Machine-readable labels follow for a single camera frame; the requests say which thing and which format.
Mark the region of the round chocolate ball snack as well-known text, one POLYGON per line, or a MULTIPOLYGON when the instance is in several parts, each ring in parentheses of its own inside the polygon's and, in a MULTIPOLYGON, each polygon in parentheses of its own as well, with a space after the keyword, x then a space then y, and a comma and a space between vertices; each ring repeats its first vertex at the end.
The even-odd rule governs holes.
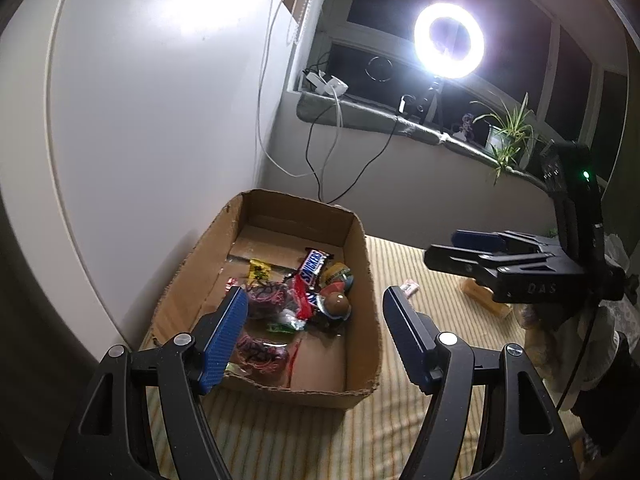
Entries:
POLYGON ((332 320, 347 320, 352 313, 352 307, 344 292, 330 292, 323 296, 319 309, 332 320))

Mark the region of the yellow candy packet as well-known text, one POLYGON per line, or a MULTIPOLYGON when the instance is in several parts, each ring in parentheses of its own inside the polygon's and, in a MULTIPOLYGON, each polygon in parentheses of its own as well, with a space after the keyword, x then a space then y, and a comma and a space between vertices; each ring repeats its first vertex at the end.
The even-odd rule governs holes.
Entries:
POLYGON ((258 259, 250 259, 247 281, 249 283, 267 283, 270 281, 271 266, 258 259))

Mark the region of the green snack packet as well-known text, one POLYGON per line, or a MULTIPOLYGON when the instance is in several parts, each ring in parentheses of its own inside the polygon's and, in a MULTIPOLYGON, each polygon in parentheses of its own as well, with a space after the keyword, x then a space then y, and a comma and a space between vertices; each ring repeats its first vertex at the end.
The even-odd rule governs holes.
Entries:
POLYGON ((276 334, 295 334, 305 329, 306 321, 293 316, 280 316, 266 323, 266 330, 276 334))

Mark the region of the red clear dried fruit bag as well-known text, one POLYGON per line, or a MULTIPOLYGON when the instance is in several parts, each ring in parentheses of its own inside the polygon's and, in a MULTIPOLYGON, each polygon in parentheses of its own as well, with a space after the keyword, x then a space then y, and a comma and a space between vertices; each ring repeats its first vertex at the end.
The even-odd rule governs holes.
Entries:
POLYGON ((259 337, 242 330, 226 372, 269 387, 288 388, 300 339, 280 334, 280 339, 259 337))

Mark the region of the clear plastic snack bag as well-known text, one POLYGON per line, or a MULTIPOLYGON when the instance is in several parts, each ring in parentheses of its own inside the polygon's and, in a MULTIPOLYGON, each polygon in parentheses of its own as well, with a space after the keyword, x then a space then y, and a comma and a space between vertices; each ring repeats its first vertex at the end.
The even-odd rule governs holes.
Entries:
POLYGON ((459 284, 460 290, 487 312, 503 320, 511 312, 512 308, 508 304, 495 302, 492 299, 492 291, 484 286, 480 286, 472 278, 462 278, 459 284))

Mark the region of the pink small snack packet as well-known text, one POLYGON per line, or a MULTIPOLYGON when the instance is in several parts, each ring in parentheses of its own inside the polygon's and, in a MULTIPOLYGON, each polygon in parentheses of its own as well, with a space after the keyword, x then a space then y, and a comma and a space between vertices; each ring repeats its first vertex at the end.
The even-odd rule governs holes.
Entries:
POLYGON ((420 285, 416 281, 413 281, 413 280, 410 280, 410 278, 407 278, 400 285, 400 289, 402 290, 402 292, 405 294, 407 298, 410 298, 420 289, 420 285))

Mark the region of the green spider plant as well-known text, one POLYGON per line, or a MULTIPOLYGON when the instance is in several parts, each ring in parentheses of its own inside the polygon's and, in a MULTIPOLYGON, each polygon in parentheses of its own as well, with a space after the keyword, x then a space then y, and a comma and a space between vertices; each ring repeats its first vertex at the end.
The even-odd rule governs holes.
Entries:
POLYGON ((529 108, 529 95, 524 93, 521 103, 514 106, 500 100, 501 108, 496 110, 489 104, 473 100, 471 104, 484 108, 484 112, 475 116, 473 122, 489 122, 495 129, 500 139, 498 148, 491 145, 490 151, 496 162, 494 183, 509 170, 515 167, 518 156, 522 156, 528 147, 529 140, 534 136, 535 130, 528 118, 533 114, 529 108))

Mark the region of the brown cardboard box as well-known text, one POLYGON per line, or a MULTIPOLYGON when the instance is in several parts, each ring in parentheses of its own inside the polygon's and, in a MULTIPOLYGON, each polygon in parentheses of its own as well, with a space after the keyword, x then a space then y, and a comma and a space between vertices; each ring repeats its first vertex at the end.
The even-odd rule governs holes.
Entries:
POLYGON ((233 286, 248 315, 224 387, 341 410, 378 388, 381 324, 356 214, 273 191, 233 197, 165 288, 145 347, 192 330, 233 286))

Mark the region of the grey stone window sill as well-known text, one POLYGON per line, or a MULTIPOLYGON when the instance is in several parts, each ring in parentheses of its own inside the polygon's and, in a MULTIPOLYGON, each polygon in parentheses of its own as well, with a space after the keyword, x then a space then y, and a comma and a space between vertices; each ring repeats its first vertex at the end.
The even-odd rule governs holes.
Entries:
POLYGON ((340 146, 342 133, 348 129, 386 136, 382 148, 364 163, 363 169, 368 169, 373 162, 378 160, 390 145, 390 140, 399 136, 425 145, 443 146, 456 154, 472 158, 494 170, 496 179, 505 174, 513 174, 533 183, 537 188, 544 186, 539 178, 521 169, 516 161, 516 155, 509 153, 506 148, 492 146, 489 150, 483 150, 445 131, 420 126, 416 122, 388 110, 376 110, 360 102, 344 100, 337 96, 318 96, 318 94, 304 91, 299 95, 296 104, 296 117, 308 125, 304 159, 310 174, 316 181, 316 193, 319 200, 323 197, 326 168, 340 146), (333 131, 333 136, 326 154, 321 159, 321 164, 316 166, 311 161, 310 149, 311 142, 314 140, 314 132, 319 126, 330 128, 333 131))

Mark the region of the striped beige mattress cover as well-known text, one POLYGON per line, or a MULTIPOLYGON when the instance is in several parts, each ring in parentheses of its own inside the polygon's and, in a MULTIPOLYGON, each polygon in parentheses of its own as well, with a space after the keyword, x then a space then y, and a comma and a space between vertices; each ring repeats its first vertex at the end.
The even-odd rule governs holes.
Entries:
MULTIPOLYGON (((411 278, 419 285, 412 306, 474 347, 524 344, 513 315, 497 318, 460 289, 455 276, 427 270, 421 249, 366 239, 373 287, 382 294, 411 278)), ((383 328, 380 384, 350 410, 269 402, 218 387, 203 408, 235 479, 395 479, 418 436, 427 396, 407 378, 383 328)))

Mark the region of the white power strip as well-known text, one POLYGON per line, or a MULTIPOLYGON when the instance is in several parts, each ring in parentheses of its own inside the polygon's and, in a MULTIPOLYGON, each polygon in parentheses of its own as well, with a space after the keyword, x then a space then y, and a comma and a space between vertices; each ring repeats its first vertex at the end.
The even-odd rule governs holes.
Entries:
POLYGON ((324 78, 324 73, 308 72, 305 76, 306 81, 311 84, 314 92, 320 94, 320 96, 333 96, 339 98, 344 96, 348 90, 348 84, 345 84, 341 79, 332 76, 330 79, 324 78))

